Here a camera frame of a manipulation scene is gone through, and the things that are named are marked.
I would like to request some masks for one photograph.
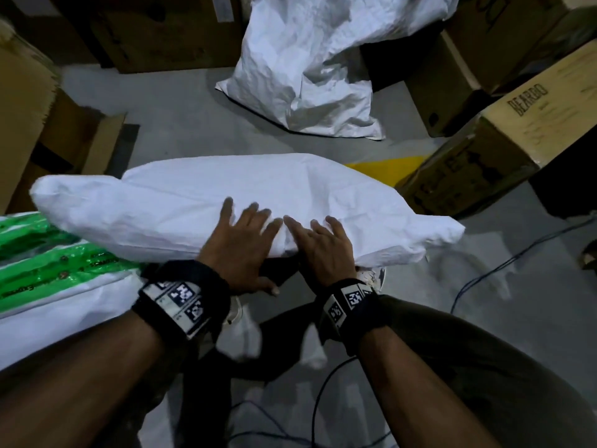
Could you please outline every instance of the yellow stripe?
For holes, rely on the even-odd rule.
[[[348,164],[347,166],[394,187],[400,180],[416,170],[426,158],[426,156],[404,157],[403,159],[388,159],[379,162]]]

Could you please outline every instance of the brown box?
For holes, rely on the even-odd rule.
[[[597,124],[597,39],[483,110],[396,185],[419,214],[495,202]]]
[[[238,0],[52,0],[104,67],[154,72],[235,66]]]
[[[447,31],[488,94],[503,94],[595,36],[597,0],[461,0]]]
[[[446,31],[405,80],[432,137],[450,137],[492,102]]]
[[[0,21],[0,214],[35,210],[38,177],[108,167],[125,115],[80,107],[59,84],[52,62]]]

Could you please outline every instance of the person's left arm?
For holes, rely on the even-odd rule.
[[[254,203],[244,210],[235,225],[230,224],[231,215],[229,198],[224,202],[216,229],[197,258],[202,268],[208,266],[207,270],[216,274],[208,273],[207,281],[201,281],[199,287],[209,289],[214,281],[222,281],[226,283],[226,294],[258,290],[276,293],[272,281],[259,277],[259,267],[282,220],[274,220],[261,233],[269,210],[258,211]],[[229,308],[229,295],[210,297],[227,299]],[[140,311],[137,304],[142,299],[145,310]],[[182,330],[177,333],[172,320],[166,314],[160,316],[157,303],[147,299],[140,296],[132,311],[99,327],[59,354],[0,402],[3,447],[81,448],[93,441],[132,387],[170,348],[173,337],[186,342],[188,333],[195,333],[194,327],[188,333]],[[165,318],[164,326],[160,317]]]

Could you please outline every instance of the black wristband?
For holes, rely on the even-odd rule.
[[[132,306],[168,344],[222,324],[230,310],[228,283],[194,260],[170,261],[151,273]]]
[[[324,303],[324,313],[331,319],[349,355],[356,354],[357,344],[365,333],[390,323],[377,293],[356,278],[333,284],[324,295],[329,296]]]

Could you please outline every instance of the person's left hand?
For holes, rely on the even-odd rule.
[[[280,292],[273,281],[259,276],[259,267],[272,248],[282,219],[276,218],[261,233],[272,211],[258,209],[259,205],[252,203],[243,210],[236,224],[231,225],[232,198],[226,198],[220,221],[197,257],[200,263],[225,279],[235,295],[257,291],[278,295]]]

